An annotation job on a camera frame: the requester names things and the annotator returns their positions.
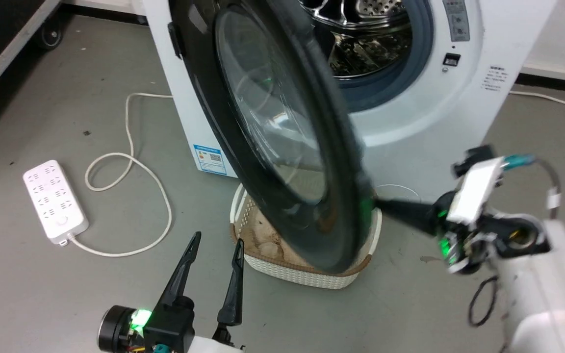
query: white cable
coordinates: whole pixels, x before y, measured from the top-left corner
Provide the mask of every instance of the white cable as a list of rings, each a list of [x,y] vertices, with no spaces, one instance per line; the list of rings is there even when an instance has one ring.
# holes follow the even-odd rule
[[[516,91],[516,90],[511,90],[511,91],[509,91],[509,93],[510,94],[516,94],[518,96],[530,96],[530,97],[544,98],[544,99],[548,99],[548,100],[553,101],[553,102],[565,104],[565,101],[563,101],[559,98],[547,96],[546,94],[540,94],[540,93],[535,93],[535,92],[520,92],[520,91]]]
[[[402,185],[398,185],[398,184],[382,184],[382,185],[378,185],[376,187],[374,187],[375,189],[377,188],[382,188],[382,187],[399,187],[399,188],[403,188],[405,190],[409,190],[410,192],[413,192],[413,194],[415,194],[415,196],[417,196],[417,200],[418,202],[422,202],[422,197],[420,197],[420,195],[417,194],[417,192],[415,192],[415,190],[408,188],[408,187],[403,187]]]
[[[123,178],[125,178],[126,175],[128,174],[128,172],[130,172],[130,168],[132,168],[132,163],[136,163],[141,168],[143,168],[143,170],[148,172],[148,174],[150,174],[152,176],[152,178],[154,178],[154,181],[157,183],[159,189],[161,189],[161,194],[163,194],[165,206],[167,206],[167,214],[168,214],[167,226],[163,230],[163,234],[161,234],[161,236],[158,237],[158,239],[156,239],[154,241],[154,243],[151,243],[148,246],[140,248],[139,250],[133,250],[133,251],[128,251],[128,252],[120,252],[120,253],[117,253],[117,254],[93,250],[92,248],[89,248],[88,246],[85,246],[82,243],[80,243],[79,241],[77,241],[76,237],[74,237],[72,235],[69,236],[69,239],[72,241],[72,243],[79,246],[81,249],[86,250],[88,252],[91,252],[92,254],[95,254],[95,255],[106,256],[106,257],[124,257],[124,256],[139,254],[143,251],[150,250],[151,248],[154,248],[154,246],[156,246],[158,243],[160,243],[166,237],[166,235],[169,232],[169,229],[171,227],[171,220],[173,218],[172,215],[171,215],[171,206],[170,206],[170,203],[169,203],[169,199],[167,198],[167,193],[165,192],[165,190],[163,188],[163,184],[161,184],[161,181],[154,174],[154,172],[152,172],[148,167],[146,167],[143,163],[141,163],[141,161],[134,158],[134,142],[132,142],[132,134],[130,134],[129,116],[128,116],[128,111],[129,111],[129,107],[130,107],[130,98],[132,98],[134,96],[143,96],[143,97],[152,97],[152,98],[172,98],[171,96],[166,96],[166,95],[163,95],[163,94],[149,94],[149,93],[132,93],[132,94],[130,94],[128,96],[128,98],[126,99],[126,134],[128,135],[128,142],[130,143],[130,154],[125,154],[125,153],[121,153],[121,152],[111,152],[111,153],[106,153],[106,154],[99,156],[94,161],[92,161],[92,163],[90,163],[90,165],[88,165],[88,168],[87,168],[87,170],[84,174],[84,183],[86,183],[87,188],[90,188],[90,190],[93,190],[93,191],[100,192],[100,191],[108,190],[108,189],[114,187],[115,185],[117,185]],[[126,170],[124,170],[124,172],[121,173],[119,178],[117,178],[115,181],[113,181],[107,187],[96,188],[93,185],[90,185],[90,182],[88,181],[88,174],[90,174],[90,170],[92,170],[93,167],[99,161],[101,161],[102,159],[107,158],[107,157],[112,157],[112,156],[120,156],[120,157],[124,157],[124,158],[129,159],[128,166],[126,167]]]

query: white power strip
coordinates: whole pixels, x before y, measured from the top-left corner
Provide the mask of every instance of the white power strip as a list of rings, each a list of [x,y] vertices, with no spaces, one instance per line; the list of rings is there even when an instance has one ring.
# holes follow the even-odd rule
[[[52,243],[65,246],[70,236],[88,228],[88,219],[57,161],[52,159],[28,170],[23,182]]]

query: cable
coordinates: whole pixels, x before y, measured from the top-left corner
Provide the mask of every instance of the cable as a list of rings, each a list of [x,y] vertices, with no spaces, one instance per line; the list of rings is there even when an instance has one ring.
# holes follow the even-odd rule
[[[546,206],[547,208],[549,208],[549,210],[551,210],[549,217],[551,217],[551,219],[556,219],[561,202],[561,180],[559,179],[559,174],[558,172],[556,172],[555,168],[552,167],[551,163],[545,161],[542,158],[534,159],[533,163],[538,163],[540,167],[542,167],[551,178],[553,186],[549,190]]]
[[[520,92],[520,91],[516,91],[516,90],[511,90],[511,91],[509,91],[509,93],[510,94],[516,94],[518,96],[530,96],[530,97],[544,98],[544,99],[548,99],[550,101],[562,103],[562,104],[565,105],[565,101],[563,101],[559,98],[547,96],[546,94],[540,94],[540,93],[535,93],[535,92]]]
[[[481,291],[485,288],[485,286],[491,283],[491,290],[492,290],[492,294],[491,294],[491,302],[489,302],[489,308],[487,309],[487,313],[485,313],[485,316],[480,319],[479,321],[475,322],[475,320],[473,319],[474,317],[474,306],[475,303],[477,303],[477,299],[478,296],[481,294]],[[472,327],[480,327],[483,324],[485,324],[487,322],[487,320],[489,320],[489,317],[491,317],[491,313],[494,311],[494,306],[496,305],[496,293],[498,292],[498,276],[493,275],[492,277],[489,277],[488,279],[485,279],[485,281],[482,281],[481,284],[479,284],[479,288],[477,290],[477,292],[475,293],[474,297],[472,297],[472,300],[470,301],[470,304],[468,305],[468,324]]]
[[[420,195],[418,195],[418,193],[415,192],[415,190],[413,190],[411,188],[403,187],[402,185],[398,185],[398,184],[382,184],[382,185],[377,185],[374,188],[377,189],[377,188],[382,188],[382,187],[399,187],[399,188],[403,188],[405,190],[409,190],[410,192],[413,192],[413,194],[415,194],[415,196],[417,196],[418,202],[422,202],[422,197],[420,197]]]
[[[152,98],[172,98],[171,96],[166,96],[166,95],[163,95],[163,94],[149,94],[149,93],[132,93],[132,94],[130,94],[128,96],[128,98],[126,99],[126,134],[128,135],[128,142],[130,143],[130,154],[125,154],[125,153],[121,153],[121,152],[111,152],[111,153],[106,153],[106,154],[99,156],[94,161],[92,161],[92,163],[90,163],[90,165],[88,165],[88,168],[87,168],[87,170],[84,174],[84,183],[86,184],[87,188],[89,188],[90,190],[93,190],[93,191],[101,192],[101,191],[108,190],[108,189],[114,187],[115,185],[117,185],[123,178],[125,178],[126,175],[128,174],[128,172],[130,172],[130,168],[132,168],[132,163],[136,163],[141,168],[143,168],[143,170],[145,170],[146,172],[148,172],[148,174],[151,175],[151,177],[154,179],[154,181],[157,183],[159,189],[161,190],[161,194],[163,194],[163,199],[164,199],[165,205],[167,206],[167,214],[168,214],[167,226],[163,230],[163,233],[161,234],[161,236],[158,237],[158,239],[156,239],[150,245],[144,246],[143,248],[140,248],[138,250],[133,250],[133,251],[128,251],[128,252],[120,252],[120,253],[116,253],[116,254],[93,250],[92,248],[89,248],[88,246],[85,246],[82,243],[80,243],[79,241],[77,241],[76,237],[74,237],[72,234],[69,235],[69,240],[72,241],[72,243],[79,246],[81,249],[86,250],[88,252],[91,252],[92,254],[95,254],[95,255],[100,255],[100,256],[105,256],[105,257],[124,257],[124,256],[139,254],[143,251],[150,250],[151,248],[154,248],[154,246],[156,246],[158,243],[160,243],[166,237],[166,235],[169,232],[169,229],[171,227],[171,220],[173,218],[172,214],[171,214],[171,205],[169,203],[167,193],[165,192],[165,190],[163,188],[163,184],[158,179],[158,177],[154,174],[154,172],[152,172],[148,167],[146,167],[143,163],[141,163],[141,161],[134,158],[134,142],[132,142],[132,134],[130,134],[129,114],[128,114],[129,107],[130,107],[130,98],[132,98],[134,96],[152,97]],[[129,159],[128,166],[126,167],[126,170],[124,170],[124,172],[121,173],[119,178],[117,178],[115,181],[113,181],[110,185],[108,185],[106,187],[96,188],[93,185],[90,185],[90,182],[88,181],[88,175],[90,174],[90,170],[92,170],[92,168],[102,159],[112,157],[112,156],[119,156],[119,157],[124,157],[124,158]]]

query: label sticker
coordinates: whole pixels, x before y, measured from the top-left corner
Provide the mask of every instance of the label sticker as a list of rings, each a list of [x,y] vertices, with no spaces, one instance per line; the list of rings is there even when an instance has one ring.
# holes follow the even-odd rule
[[[505,85],[508,77],[509,74],[505,71],[504,67],[492,65],[487,71],[483,83],[481,84],[481,88],[498,92],[502,86]]]
[[[195,154],[204,172],[227,175],[222,152],[215,148],[193,145]]]

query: gray floor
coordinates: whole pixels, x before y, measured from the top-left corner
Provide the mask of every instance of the gray floor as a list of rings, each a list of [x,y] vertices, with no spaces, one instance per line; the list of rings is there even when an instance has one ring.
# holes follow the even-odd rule
[[[36,59],[16,68],[18,87],[3,87],[12,92],[0,121],[0,351],[97,351],[104,310],[151,308],[196,230],[204,239],[186,294],[195,299],[197,333],[210,336],[230,275],[227,212],[238,181],[196,170],[170,100],[132,105],[137,156],[162,179],[175,210],[170,234],[154,250],[108,259],[50,244],[21,179],[47,159],[60,161],[91,221],[80,239],[99,250],[132,250],[159,235],[166,210],[144,171],[134,168],[104,193],[83,183],[94,158],[128,150],[127,94],[169,92],[148,29],[76,17],[62,45]],[[536,90],[565,99],[565,92]],[[549,159],[565,187],[565,106],[511,96],[487,141],[501,153]],[[112,182],[125,164],[106,163],[94,182]],[[543,215],[547,183],[536,168],[509,174],[494,205]],[[250,352],[497,352],[500,310],[480,329],[466,324],[467,304],[486,274],[450,276],[421,256],[437,256],[433,241],[385,220],[372,263],[346,290],[298,286],[247,268],[235,342]]]

